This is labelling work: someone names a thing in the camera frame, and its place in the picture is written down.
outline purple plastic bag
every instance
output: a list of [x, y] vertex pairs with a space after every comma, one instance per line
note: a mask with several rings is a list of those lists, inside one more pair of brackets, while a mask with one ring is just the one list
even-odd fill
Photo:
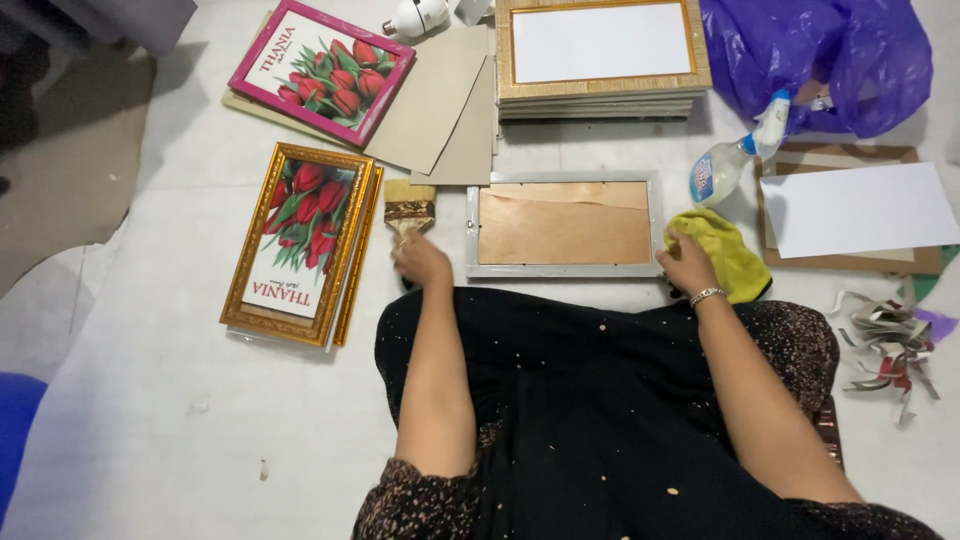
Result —
[[815, 76], [831, 110], [790, 109], [788, 133], [886, 133], [930, 97], [930, 42], [907, 0], [701, 0], [713, 87], [740, 114]]

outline woman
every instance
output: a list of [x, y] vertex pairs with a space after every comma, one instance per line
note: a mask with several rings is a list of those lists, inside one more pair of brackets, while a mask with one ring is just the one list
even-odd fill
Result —
[[937, 538], [864, 503], [812, 427], [839, 360], [823, 316], [732, 307], [671, 236], [657, 260], [695, 307], [636, 314], [455, 289], [429, 241], [400, 242], [423, 291], [377, 329], [396, 453], [353, 537]]

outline brush bristles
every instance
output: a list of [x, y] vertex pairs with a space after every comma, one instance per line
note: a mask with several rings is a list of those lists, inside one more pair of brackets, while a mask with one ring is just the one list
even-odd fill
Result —
[[437, 188], [433, 185], [410, 185], [410, 179], [397, 178], [383, 183], [383, 200], [386, 203], [401, 201], [433, 201]]

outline black dress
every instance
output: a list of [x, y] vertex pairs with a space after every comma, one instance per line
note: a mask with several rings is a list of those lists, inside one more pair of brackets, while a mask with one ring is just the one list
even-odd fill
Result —
[[[876, 504], [780, 499], [741, 468], [686, 303], [620, 313], [487, 288], [454, 294], [477, 462], [444, 479], [389, 460], [356, 540], [937, 538]], [[394, 422], [421, 298], [390, 304], [377, 328]], [[736, 312], [812, 416], [839, 361], [826, 320], [783, 302]]]

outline hand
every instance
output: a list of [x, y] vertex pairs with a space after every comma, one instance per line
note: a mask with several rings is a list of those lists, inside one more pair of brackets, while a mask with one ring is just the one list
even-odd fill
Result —
[[670, 253], [657, 250], [657, 262], [663, 267], [666, 277], [691, 296], [712, 287], [720, 288], [713, 263], [704, 248], [686, 234], [672, 229], [667, 230], [667, 234], [677, 243]]
[[401, 276], [422, 285], [423, 289], [453, 286], [450, 259], [420, 233], [394, 236], [396, 246], [391, 253], [394, 269]]

